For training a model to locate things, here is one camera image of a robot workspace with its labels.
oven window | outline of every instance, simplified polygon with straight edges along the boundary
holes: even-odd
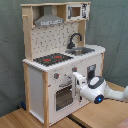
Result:
[[[70,90],[72,86],[68,86],[56,92],[56,111],[72,104],[72,91]]]
[[[80,16],[80,7],[72,7],[72,17]]]

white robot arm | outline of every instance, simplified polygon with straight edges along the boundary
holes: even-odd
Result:
[[[86,77],[78,72],[72,74],[72,97],[80,101],[84,97],[90,102],[99,104],[104,98],[128,102],[128,86],[124,92],[114,91],[109,88],[103,77],[94,77],[87,84]]]

oven door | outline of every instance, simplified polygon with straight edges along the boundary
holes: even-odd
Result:
[[[67,5],[67,21],[82,18],[82,4]]]

table surface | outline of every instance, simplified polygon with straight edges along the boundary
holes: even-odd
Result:
[[[0,117],[0,128],[44,128],[36,118],[23,109]],[[69,118],[64,118],[50,128],[81,128]]]
[[[123,87],[107,82],[116,91]],[[115,128],[128,118],[128,103],[104,100],[101,104],[89,103],[71,114],[71,117],[87,128]]]

wooden toy kitchen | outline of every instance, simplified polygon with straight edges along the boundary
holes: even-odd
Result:
[[[105,48],[85,44],[90,2],[22,4],[26,107],[49,127],[89,103],[72,73],[102,76]]]

